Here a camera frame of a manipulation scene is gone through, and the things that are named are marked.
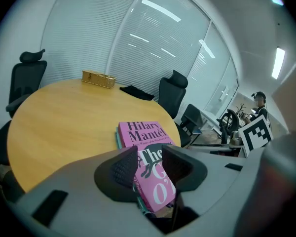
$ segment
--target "chair armrest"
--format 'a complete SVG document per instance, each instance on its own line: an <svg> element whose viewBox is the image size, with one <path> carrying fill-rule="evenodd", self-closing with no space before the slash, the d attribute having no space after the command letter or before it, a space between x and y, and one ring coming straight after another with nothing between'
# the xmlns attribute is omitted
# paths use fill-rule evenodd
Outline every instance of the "chair armrest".
<svg viewBox="0 0 296 237"><path fill-rule="evenodd" d="M16 111L19 106L24 102L25 99L27 99L31 94L25 94L23 96L20 96L18 99L15 99L13 102L9 103L5 110L7 112L13 112Z"/></svg>
<svg viewBox="0 0 296 237"><path fill-rule="evenodd" d="M186 127L186 125L187 125L188 123L190 123L190 122L193 123L194 125L198 126L198 124L197 124L193 119L191 119L189 116L187 116L187 115L183 115L183 117L186 118L186 121L184 121L184 122L180 125L181 128Z"/></svg>

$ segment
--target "white ceiling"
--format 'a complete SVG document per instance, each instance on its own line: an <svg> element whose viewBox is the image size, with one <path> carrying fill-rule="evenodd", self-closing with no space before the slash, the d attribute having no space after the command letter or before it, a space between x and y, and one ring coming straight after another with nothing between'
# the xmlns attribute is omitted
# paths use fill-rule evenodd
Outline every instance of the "white ceiling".
<svg viewBox="0 0 296 237"><path fill-rule="evenodd" d="M261 90L271 95L296 62L296 26L290 14L271 0L210 1L228 24L239 48L242 84L250 83L254 92ZM276 80L271 74L278 46L286 54Z"/></svg>

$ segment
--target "white wall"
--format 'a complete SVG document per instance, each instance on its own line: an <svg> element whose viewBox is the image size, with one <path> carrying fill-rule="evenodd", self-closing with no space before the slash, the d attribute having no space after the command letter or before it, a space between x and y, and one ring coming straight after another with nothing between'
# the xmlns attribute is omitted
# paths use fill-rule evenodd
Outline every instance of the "white wall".
<svg viewBox="0 0 296 237"><path fill-rule="evenodd" d="M290 132L296 131L296 68L273 94Z"/></svg>
<svg viewBox="0 0 296 237"><path fill-rule="evenodd" d="M0 24L0 127L9 119L11 72L22 52L38 52L49 13L56 0L17 0Z"/></svg>

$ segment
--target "black cloth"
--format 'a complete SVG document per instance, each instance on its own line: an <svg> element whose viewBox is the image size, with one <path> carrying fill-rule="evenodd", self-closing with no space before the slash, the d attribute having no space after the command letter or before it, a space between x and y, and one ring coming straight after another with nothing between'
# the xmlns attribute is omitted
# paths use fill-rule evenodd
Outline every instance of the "black cloth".
<svg viewBox="0 0 296 237"><path fill-rule="evenodd" d="M120 90L126 92L127 94L130 94L134 97L143 99L143 100L152 100L154 98L154 95L150 95L148 93L145 93L141 89L137 89L135 86L130 85L127 87L120 87Z"/></svg>
<svg viewBox="0 0 296 237"><path fill-rule="evenodd" d="M262 105L261 107L259 107L257 109L257 111L256 111L256 114L258 114L258 115L257 116L252 116L250 118L250 121L255 121L261 115L263 115L265 117L265 120L267 120L267 110L265 109L265 105Z"/></svg>

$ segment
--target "book spine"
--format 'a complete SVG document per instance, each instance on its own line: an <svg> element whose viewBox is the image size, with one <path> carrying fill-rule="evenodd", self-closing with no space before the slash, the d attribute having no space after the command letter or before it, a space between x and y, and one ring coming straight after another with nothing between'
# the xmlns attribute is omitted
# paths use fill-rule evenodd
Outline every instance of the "book spine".
<svg viewBox="0 0 296 237"><path fill-rule="evenodd" d="M122 143L122 147L126 147L125 146L125 142L124 142L124 139L123 139L123 134L122 134L122 130L120 129L120 125L118 124L118 133L119 133L119 138L120 138L120 141Z"/></svg>
<svg viewBox="0 0 296 237"><path fill-rule="evenodd" d="M138 180L137 180L136 177L134 177L134 184L136 185L137 191L139 192L139 194L140 194L142 200L144 201L146 208L147 208L149 211L153 212L153 210L152 210L152 208L151 208L151 206L150 206L150 204L149 204L149 202L148 202L148 200L147 200L145 194L143 193L143 190L142 190L142 188L141 188L141 185L139 184L139 182L138 182Z"/></svg>

